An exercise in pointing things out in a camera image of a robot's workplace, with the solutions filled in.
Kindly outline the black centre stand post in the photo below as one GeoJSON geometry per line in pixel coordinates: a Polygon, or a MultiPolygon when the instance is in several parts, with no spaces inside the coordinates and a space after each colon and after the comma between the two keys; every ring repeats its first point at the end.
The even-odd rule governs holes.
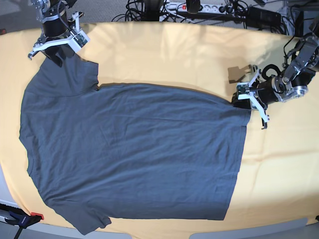
{"type": "Polygon", "coordinates": [[[143,0],[145,10],[143,14],[143,21],[159,21],[160,8],[162,6],[162,0],[143,0]]]}

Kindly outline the grey blue T-shirt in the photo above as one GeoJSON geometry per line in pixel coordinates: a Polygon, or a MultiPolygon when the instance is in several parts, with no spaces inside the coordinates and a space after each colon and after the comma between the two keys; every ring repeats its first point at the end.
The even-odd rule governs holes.
{"type": "Polygon", "coordinates": [[[86,235],[123,219],[225,218],[251,112],[151,84],[99,86],[98,64],[45,59],[19,139],[43,202],[86,235]]]}

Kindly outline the black power adapter brick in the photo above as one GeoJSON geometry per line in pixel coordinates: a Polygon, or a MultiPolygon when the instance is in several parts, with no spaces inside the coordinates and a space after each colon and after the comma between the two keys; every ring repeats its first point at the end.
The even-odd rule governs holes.
{"type": "Polygon", "coordinates": [[[277,12],[264,10],[257,7],[250,7],[247,12],[247,18],[256,23],[274,26],[281,24],[282,16],[277,12]]]}

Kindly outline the yellow table cloth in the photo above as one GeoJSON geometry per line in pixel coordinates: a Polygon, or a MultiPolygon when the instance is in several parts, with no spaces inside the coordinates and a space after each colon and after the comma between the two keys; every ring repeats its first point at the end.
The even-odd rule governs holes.
{"type": "MultiPolygon", "coordinates": [[[[281,66],[296,41],[264,31],[171,22],[86,24],[90,42],[79,55],[99,64],[99,82],[151,83],[205,91],[230,100],[250,64],[281,66]]],[[[43,228],[74,231],[45,206],[27,174],[19,141],[23,92],[44,60],[28,58],[40,30],[0,38],[0,164],[15,206],[44,215],[43,228]]],[[[187,239],[194,233],[232,231],[307,218],[319,213],[319,79],[302,98],[271,104],[262,129],[251,114],[237,184],[225,220],[115,219],[99,231],[135,239],[187,239]]]]}

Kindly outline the white power strip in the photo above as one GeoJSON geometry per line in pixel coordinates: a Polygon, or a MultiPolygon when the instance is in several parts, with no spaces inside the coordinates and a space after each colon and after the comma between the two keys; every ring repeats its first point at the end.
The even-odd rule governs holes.
{"type": "MultiPolygon", "coordinates": [[[[186,3],[167,2],[165,9],[176,13],[188,13],[186,3]]],[[[197,14],[231,14],[234,9],[230,5],[201,4],[197,14]]]]}

